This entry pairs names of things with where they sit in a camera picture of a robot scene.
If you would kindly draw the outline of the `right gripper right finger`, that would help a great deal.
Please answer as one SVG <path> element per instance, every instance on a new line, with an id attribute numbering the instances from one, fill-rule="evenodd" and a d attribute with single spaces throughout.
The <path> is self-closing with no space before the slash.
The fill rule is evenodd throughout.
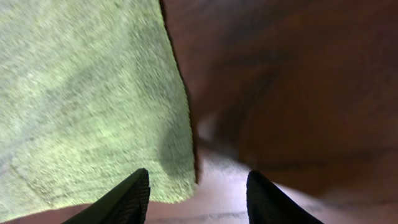
<path id="1" fill-rule="evenodd" d="M 256 170 L 249 172 L 246 188 L 250 224 L 323 224 Z"/>

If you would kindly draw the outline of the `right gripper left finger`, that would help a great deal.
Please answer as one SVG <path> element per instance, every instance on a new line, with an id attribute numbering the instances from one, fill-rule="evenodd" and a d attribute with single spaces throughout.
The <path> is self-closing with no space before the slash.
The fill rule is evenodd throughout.
<path id="1" fill-rule="evenodd" d="M 63 224 L 144 224 L 149 198 L 149 173 L 141 168 Z"/>

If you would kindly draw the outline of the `green microfiber cloth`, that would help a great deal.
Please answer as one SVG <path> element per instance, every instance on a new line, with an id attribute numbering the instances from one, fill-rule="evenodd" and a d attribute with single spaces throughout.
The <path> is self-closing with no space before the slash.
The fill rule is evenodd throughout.
<path id="1" fill-rule="evenodd" d="M 195 191 L 185 86 L 158 0 L 1 1 L 1 221 L 93 203 L 139 168 Z"/>

